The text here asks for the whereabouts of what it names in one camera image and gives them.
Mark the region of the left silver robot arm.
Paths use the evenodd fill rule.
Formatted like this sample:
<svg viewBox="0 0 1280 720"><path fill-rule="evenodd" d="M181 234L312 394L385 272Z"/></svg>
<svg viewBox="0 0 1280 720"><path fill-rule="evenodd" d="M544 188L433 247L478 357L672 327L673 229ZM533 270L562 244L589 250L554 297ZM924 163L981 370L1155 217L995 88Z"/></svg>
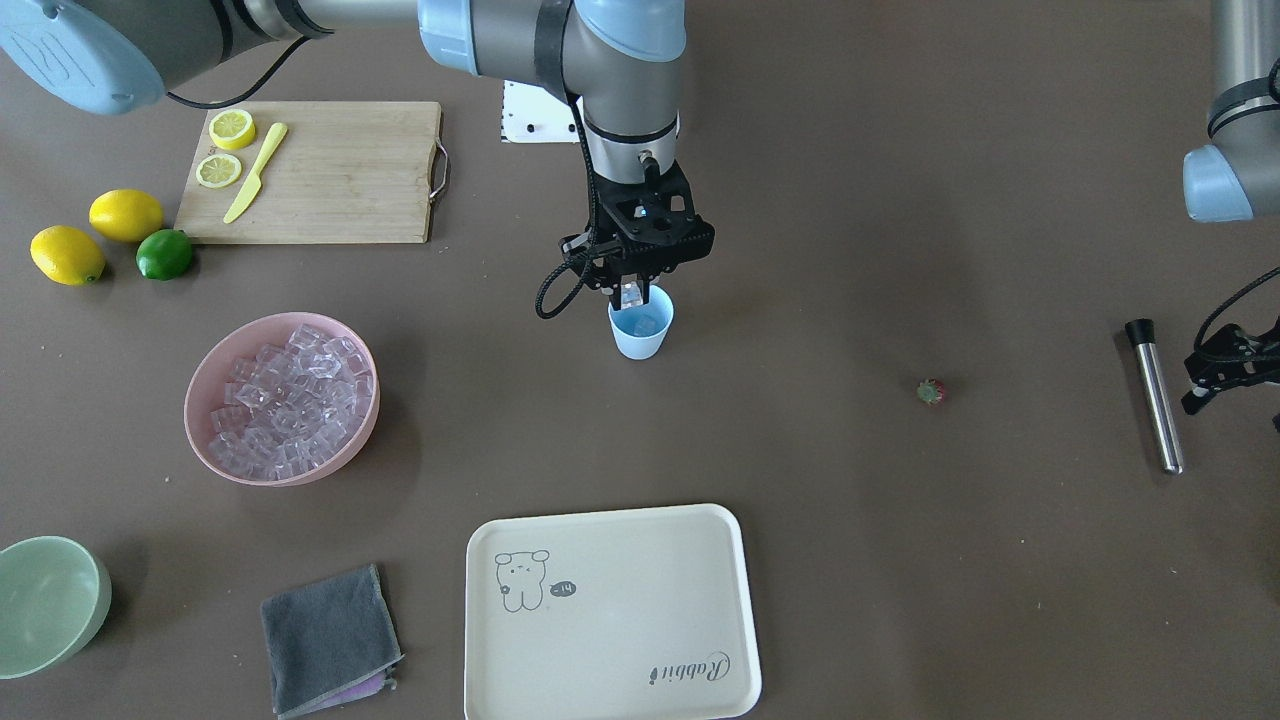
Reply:
<svg viewBox="0 0 1280 720"><path fill-rule="evenodd" d="M1215 97L1206 113L1208 142L1183 161L1188 217L1199 223L1248 222L1277 214L1277 28L1275 1L1213 1ZM1184 366L1189 415L1217 395L1277 383L1277 329L1251 334L1236 324L1213 328L1240 299L1277 278L1263 273L1220 304L1196 333Z"/></svg>

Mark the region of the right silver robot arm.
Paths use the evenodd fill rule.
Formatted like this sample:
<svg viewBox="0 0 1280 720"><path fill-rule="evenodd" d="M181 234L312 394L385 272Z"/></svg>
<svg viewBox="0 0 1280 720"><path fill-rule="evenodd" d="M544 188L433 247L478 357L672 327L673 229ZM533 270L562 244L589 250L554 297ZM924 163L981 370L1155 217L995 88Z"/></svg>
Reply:
<svg viewBox="0 0 1280 720"><path fill-rule="evenodd" d="M439 67L540 88L572 113L589 210L553 279L572 272L623 310L714 243L677 160L682 1L5 1L1 27L37 86L99 115L175 97L257 47L288 59L337 35L415 32Z"/></svg>

